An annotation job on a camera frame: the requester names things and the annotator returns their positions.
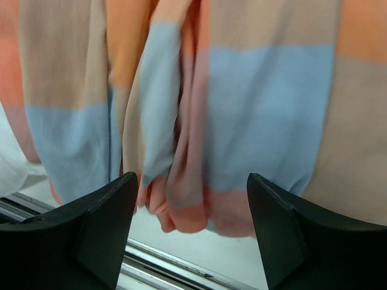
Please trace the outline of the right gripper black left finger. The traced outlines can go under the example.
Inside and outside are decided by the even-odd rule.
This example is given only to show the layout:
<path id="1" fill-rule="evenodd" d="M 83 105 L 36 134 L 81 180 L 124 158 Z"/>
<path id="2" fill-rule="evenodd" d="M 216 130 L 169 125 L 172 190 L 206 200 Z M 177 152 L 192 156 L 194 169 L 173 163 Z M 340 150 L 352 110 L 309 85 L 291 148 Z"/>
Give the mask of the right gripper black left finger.
<path id="1" fill-rule="evenodd" d="M 1 289 L 115 289 L 138 181 L 106 186 L 18 224 L 1 224 Z"/>

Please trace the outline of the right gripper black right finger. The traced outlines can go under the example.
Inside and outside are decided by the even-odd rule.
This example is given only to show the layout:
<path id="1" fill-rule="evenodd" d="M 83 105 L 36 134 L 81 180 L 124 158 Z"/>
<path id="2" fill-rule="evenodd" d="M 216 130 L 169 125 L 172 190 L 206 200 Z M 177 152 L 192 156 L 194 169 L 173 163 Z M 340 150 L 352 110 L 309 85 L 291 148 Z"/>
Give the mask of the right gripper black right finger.
<path id="1" fill-rule="evenodd" d="M 247 195 L 269 289 L 386 289 L 386 227 L 302 199 L 257 173 Z"/>

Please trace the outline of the checkered orange blue pillowcase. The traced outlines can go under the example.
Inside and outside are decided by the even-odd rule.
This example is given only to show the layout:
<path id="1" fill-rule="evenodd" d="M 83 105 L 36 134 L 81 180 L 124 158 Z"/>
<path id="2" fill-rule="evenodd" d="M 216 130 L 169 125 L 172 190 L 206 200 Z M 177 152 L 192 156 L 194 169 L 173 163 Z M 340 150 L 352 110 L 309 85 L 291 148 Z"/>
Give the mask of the checkered orange blue pillowcase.
<path id="1" fill-rule="evenodd" d="M 164 232 L 254 236 L 258 173 L 386 224 L 385 1 L 2 1 L 1 105 L 59 204 L 134 172 Z"/>

